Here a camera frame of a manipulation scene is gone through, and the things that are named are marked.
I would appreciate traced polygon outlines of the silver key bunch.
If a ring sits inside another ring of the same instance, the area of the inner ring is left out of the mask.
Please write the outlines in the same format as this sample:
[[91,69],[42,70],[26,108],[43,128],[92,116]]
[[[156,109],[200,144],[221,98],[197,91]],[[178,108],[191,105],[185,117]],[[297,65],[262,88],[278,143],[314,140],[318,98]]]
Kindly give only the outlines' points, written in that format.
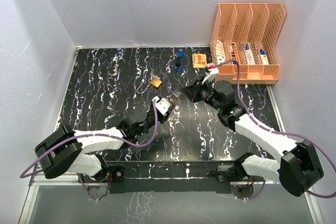
[[151,78],[152,79],[158,79],[158,80],[161,79],[158,75],[155,75],[153,72],[151,72]]
[[171,94],[176,98],[176,99],[179,99],[180,96],[181,96],[181,91],[171,91]]

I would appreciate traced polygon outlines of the large brass padlock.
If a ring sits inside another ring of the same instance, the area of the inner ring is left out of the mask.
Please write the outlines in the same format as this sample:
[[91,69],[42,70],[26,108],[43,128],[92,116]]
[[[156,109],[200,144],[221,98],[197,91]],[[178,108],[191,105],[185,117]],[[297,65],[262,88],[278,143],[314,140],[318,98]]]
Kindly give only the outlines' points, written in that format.
[[146,81],[142,80],[141,84],[136,89],[137,94],[144,94],[149,87],[158,88],[162,84],[162,80],[159,77],[153,77],[149,80],[147,86],[145,88],[143,88],[145,83],[146,83]]

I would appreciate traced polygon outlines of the medium brass padlock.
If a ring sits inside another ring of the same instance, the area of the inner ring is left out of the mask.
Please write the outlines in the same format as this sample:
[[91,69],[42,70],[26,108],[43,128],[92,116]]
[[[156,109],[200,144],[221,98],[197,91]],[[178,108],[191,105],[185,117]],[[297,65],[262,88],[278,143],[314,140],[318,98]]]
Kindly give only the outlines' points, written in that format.
[[176,106],[176,101],[175,101],[175,99],[171,99],[170,102],[171,102],[171,104],[172,104],[173,106]]

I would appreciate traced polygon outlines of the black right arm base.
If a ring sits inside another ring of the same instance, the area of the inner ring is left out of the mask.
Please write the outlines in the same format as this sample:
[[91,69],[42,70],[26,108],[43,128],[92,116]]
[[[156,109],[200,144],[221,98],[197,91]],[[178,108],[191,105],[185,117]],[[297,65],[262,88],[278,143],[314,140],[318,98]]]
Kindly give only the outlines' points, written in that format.
[[255,176],[248,175],[241,166],[234,165],[218,165],[206,177],[218,182],[244,182],[245,186],[251,186],[255,182]]

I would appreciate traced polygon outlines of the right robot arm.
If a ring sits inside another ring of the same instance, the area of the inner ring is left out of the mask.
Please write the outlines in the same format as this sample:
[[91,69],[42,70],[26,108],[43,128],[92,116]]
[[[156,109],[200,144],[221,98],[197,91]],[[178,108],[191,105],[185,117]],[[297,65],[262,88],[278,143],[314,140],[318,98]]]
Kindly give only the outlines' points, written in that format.
[[299,197],[324,176],[316,149],[307,140],[297,142],[257,122],[247,110],[236,103],[235,91],[228,81],[196,80],[181,91],[197,103],[205,102],[217,111],[223,126],[252,140],[272,158],[246,153],[234,161],[233,176],[247,180],[258,176],[280,183],[290,194]]

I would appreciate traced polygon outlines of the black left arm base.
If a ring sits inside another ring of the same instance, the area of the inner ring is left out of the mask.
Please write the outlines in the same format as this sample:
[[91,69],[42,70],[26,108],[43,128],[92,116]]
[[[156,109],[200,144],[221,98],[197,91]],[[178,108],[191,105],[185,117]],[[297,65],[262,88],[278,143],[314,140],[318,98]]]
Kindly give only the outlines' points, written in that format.
[[109,165],[93,177],[84,174],[79,175],[84,183],[123,183],[125,180],[125,168],[123,166]]

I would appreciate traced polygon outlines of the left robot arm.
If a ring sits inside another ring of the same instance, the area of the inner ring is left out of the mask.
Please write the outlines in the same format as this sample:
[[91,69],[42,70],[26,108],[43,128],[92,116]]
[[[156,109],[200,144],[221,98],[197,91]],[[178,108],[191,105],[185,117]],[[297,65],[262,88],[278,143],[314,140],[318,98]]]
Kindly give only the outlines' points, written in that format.
[[108,168],[98,151],[119,150],[122,146],[146,147],[147,142],[138,144],[137,138],[150,129],[158,130],[158,124],[167,121],[171,109],[166,105],[155,106],[145,112],[143,118],[122,120],[117,126],[98,131],[79,131],[64,125],[54,131],[35,147],[37,162],[46,179],[54,179],[66,172],[80,173],[101,182],[108,177]]

